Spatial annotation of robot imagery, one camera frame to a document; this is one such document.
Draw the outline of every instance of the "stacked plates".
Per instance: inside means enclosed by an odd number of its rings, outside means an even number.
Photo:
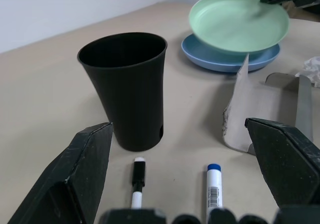
[[[289,29],[287,12],[260,0],[200,0],[191,9],[193,34],[182,42],[195,64],[215,71],[237,72],[249,53],[249,70],[272,62]]]

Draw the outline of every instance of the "black plastic cup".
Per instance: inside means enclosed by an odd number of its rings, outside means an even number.
[[[163,136],[166,47],[155,34],[121,33],[93,41],[78,53],[126,150],[148,150]]]

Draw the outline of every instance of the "crumpled paper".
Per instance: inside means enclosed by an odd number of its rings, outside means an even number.
[[[315,88],[320,88],[320,57],[313,57],[304,63],[302,71],[295,76],[299,77],[302,74],[310,79]]]

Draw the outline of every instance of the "cup rim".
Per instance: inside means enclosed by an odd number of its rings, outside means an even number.
[[[124,35],[124,34],[149,34],[149,35],[152,35],[154,37],[158,37],[160,38],[161,40],[164,41],[164,49],[155,57],[151,58],[151,59],[148,59],[146,61],[143,61],[143,62],[140,62],[140,63],[136,63],[136,64],[132,64],[132,65],[129,65],[129,66],[121,66],[121,67],[97,67],[97,66],[92,66],[92,65],[89,65],[89,64],[86,64],[84,63],[83,61],[81,61],[80,59],[80,53],[83,51],[83,49],[85,49],[86,47],[88,47],[89,45],[101,40],[101,39],[105,39],[105,38],[109,38],[109,37],[113,37],[113,36],[120,36],[120,35]],[[118,70],[118,69],[127,69],[127,68],[132,68],[132,67],[136,67],[136,66],[140,66],[140,65],[144,65],[146,64],[147,62],[150,62],[154,59],[157,59],[159,56],[163,55],[163,53],[167,50],[167,47],[168,47],[168,42],[163,38],[161,37],[160,35],[157,35],[157,34],[154,34],[154,33],[148,33],[148,32],[125,32],[125,33],[116,33],[116,34],[112,34],[112,35],[108,35],[108,36],[105,36],[105,37],[102,37],[102,38],[98,38],[88,44],[86,44],[85,46],[83,46],[78,54],[77,54],[77,60],[83,65],[83,66],[86,66],[86,67],[90,67],[90,68],[96,68],[96,69],[101,69],[101,70]]]

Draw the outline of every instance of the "beige table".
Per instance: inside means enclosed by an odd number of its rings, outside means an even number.
[[[223,202],[237,217],[246,213],[272,220],[277,205],[254,156],[223,145],[223,110],[235,76],[196,67],[183,55],[191,33],[190,6],[161,3],[0,55],[0,223],[6,223],[41,172],[76,132],[105,122],[99,98],[78,63],[78,50],[109,34],[145,31],[168,41],[164,71],[164,136],[149,151],[123,150],[115,138],[95,223],[110,208],[129,207],[134,157],[146,158],[143,206],[162,209],[169,221],[182,213],[203,220],[205,169],[219,163]],[[320,24],[291,21],[276,61],[251,73],[264,81],[272,72],[296,73],[320,56]],[[320,93],[313,89],[314,142],[320,143]]]

